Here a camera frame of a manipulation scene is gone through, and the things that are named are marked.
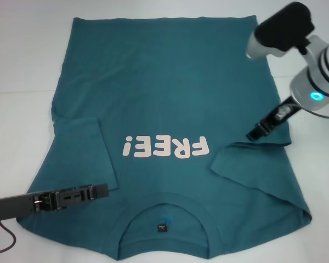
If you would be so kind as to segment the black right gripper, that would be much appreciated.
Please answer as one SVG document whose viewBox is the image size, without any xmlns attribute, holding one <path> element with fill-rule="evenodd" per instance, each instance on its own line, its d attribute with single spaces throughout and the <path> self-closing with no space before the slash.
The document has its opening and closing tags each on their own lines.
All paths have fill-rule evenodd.
<svg viewBox="0 0 329 263">
<path fill-rule="evenodd" d="M 270 111 L 255 127 L 246 134 L 250 141 L 256 141 L 261 137 L 269 135 L 276 127 L 285 123 L 290 117 L 296 114 L 301 107 L 290 96 L 281 104 Z"/>
</svg>

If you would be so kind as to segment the teal t-shirt with FREE print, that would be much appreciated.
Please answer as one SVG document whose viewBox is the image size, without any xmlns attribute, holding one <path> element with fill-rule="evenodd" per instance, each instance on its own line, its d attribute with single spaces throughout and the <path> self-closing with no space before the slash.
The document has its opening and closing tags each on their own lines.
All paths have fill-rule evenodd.
<svg viewBox="0 0 329 263">
<path fill-rule="evenodd" d="M 31 192 L 107 184 L 109 196 L 19 218 L 26 230 L 115 260 L 210 259 L 311 222 L 287 124 L 246 134 L 279 102 L 246 18 L 75 18 L 52 101 L 55 137 Z"/>
</svg>

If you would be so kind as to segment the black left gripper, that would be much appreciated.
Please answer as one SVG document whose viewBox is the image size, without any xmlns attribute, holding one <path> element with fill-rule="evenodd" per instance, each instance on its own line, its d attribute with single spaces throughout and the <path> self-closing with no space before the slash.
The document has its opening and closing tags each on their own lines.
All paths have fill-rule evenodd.
<svg viewBox="0 0 329 263">
<path fill-rule="evenodd" d="M 72 205 L 108 196 L 108 185 L 101 184 L 0 198 L 0 221 L 43 211 L 60 211 Z"/>
</svg>

